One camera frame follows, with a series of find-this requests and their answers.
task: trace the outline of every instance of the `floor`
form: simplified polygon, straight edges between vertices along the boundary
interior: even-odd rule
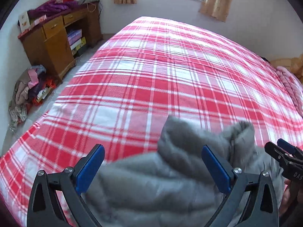
[[[19,124],[17,129],[13,132],[10,128],[8,128],[6,132],[6,136],[3,142],[3,148],[0,155],[5,154],[10,147],[17,141],[28,129],[29,127],[46,111],[48,111],[58,95],[64,89],[64,87],[68,84],[68,82],[73,78],[76,72],[83,66],[98,50],[98,48],[103,45],[108,39],[110,39],[113,34],[104,34],[103,40],[100,41],[94,48],[89,48],[83,55],[76,59],[76,66],[70,69],[63,78],[63,83],[57,86],[57,88],[44,100],[44,103],[39,107],[32,107],[28,113],[27,120]]]

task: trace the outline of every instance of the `gray puffer jacket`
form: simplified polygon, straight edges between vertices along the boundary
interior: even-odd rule
[[[157,152],[102,165],[83,198],[104,227],[204,226],[224,198],[201,159],[206,144],[232,167],[268,171],[280,205],[283,170],[255,146],[252,124],[240,122],[213,134],[175,117],[168,117]],[[229,226],[238,222],[248,195]]]

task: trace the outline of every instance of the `wall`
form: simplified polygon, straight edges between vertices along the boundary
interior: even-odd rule
[[[17,39],[18,16],[45,1],[20,0],[0,31],[0,151],[10,120],[7,106],[14,84],[30,65]],[[287,0],[233,0],[226,23],[198,13],[197,0],[137,0],[135,5],[101,2],[103,33],[117,33],[140,16],[154,16],[214,31],[269,60],[303,53],[303,23]]]

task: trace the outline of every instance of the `plaid bedsheet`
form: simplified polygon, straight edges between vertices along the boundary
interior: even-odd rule
[[[96,143],[106,162],[155,151],[168,115],[214,132],[247,120],[258,146],[302,145],[303,119],[267,62],[213,32],[142,17],[96,52],[1,158],[7,207],[26,226],[38,170],[73,166]]]

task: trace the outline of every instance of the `metal screw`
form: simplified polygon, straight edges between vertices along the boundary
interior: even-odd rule
[[[269,173],[268,173],[267,171],[263,171],[263,172],[262,172],[262,175],[263,175],[264,177],[269,177]]]
[[[37,173],[38,176],[42,176],[43,174],[44,174],[44,171],[43,171],[43,170],[40,170],[40,171],[38,171],[38,173]]]
[[[239,167],[236,167],[236,168],[234,169],[234,172],[237,173],[237,174],[241,174],[241,173],[242,173],[242,169],[239,168]]]
[[[64,172],[65,172],[65,173],[70,173],[70,172],[72,172],[72,171],[73,171],[73,168],[70,167],[70,166],[64,169]]]

